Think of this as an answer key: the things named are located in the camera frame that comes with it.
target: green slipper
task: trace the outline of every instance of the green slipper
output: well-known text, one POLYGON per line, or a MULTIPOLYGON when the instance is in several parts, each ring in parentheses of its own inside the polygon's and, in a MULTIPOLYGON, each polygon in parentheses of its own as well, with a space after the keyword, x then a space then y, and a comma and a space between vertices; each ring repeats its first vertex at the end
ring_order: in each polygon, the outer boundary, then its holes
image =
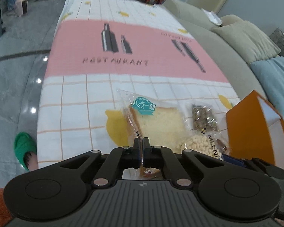
POLYGON ((27 152, 34 152, 37 154, 36 142, 26 132, 20 132, 16 135, 14 141, 14 151, 20 164, 28 171, 28 168, 24 163, 24 156, 27 152))

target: yellow lemon print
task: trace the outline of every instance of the yellow lemon print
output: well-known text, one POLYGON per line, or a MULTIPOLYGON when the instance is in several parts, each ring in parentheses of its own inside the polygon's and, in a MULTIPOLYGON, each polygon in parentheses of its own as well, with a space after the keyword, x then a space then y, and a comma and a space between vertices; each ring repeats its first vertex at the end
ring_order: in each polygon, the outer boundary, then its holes
POLYGON ((62 17, 62 20, 65 20, 68 16, 72 15, 73 12, 67 13, 62 17))
POLYGON ((122 11, 120 11, 119 14, 121 14, 121 15, 124 16, 124 17, 129 17, 129 14, 128 14, 128 13, 125 13, 125 12, 122 12, 122 11))
POLYGON ((113 142, 119 146, 128 146, 127 122, 122 112, 115 110, 105 111, 107 118, 106 131, 113 142))
POLYGON ((233 107, 233 104, 231 104, 228 99, 223 96, 223 95, 218 95, 221 103, 227 108, 227 109, 231 109, 233 107))
POLYGON ((188 31, 185 30, 185 29, 178 29, 178 31, 181 32, 181 33, 183 33, 183 34, 187 34, 187 33, 188 33, 188 31))

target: pink stripe on tablecloth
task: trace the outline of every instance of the pink stripe on tablecloth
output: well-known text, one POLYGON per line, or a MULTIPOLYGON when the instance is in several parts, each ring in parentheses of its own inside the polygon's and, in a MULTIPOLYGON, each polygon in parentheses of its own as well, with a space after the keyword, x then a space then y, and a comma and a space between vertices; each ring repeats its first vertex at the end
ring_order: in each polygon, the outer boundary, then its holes
POLYGON ((200 44, 180 34, 146 26, 109 22, 119 52, 104 52, 102 30, 107 21, 76 20, 63 22, 55 36, 46 77, 76 74, 135 74, 197 78, 228 82, 200 44), (132 54, 125 54, 121 35, 130 43, 132 54), (174 46, 177 40, 185 56, 174 46), (206 70, 203 73, 182 47, 186 43, 206 70))

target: packaged bread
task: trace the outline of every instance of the packaged bread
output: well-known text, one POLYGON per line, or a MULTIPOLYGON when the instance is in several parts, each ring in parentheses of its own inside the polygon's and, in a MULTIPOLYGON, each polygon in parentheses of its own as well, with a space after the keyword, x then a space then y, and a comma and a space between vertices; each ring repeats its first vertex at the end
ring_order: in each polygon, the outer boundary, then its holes
POLYGON ((170 148, 180 153, 177 146, 188 136, 188 127, 178 106, 164 101, 118 90, 121 109, 140 137, 148 137, 151 146, 170 148))

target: bread slice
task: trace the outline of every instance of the bread slice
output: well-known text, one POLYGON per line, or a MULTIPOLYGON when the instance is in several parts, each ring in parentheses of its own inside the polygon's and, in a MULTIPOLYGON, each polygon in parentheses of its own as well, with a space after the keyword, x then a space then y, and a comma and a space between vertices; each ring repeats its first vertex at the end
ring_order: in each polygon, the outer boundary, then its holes
POLYGON ((153 115, 141 115, 130 107, 133 121, 141 137, 148 137, 151 146, 170 148, 180 153, 179 141, 187 136, 187 128, 177 108, 156 107, 153 115))

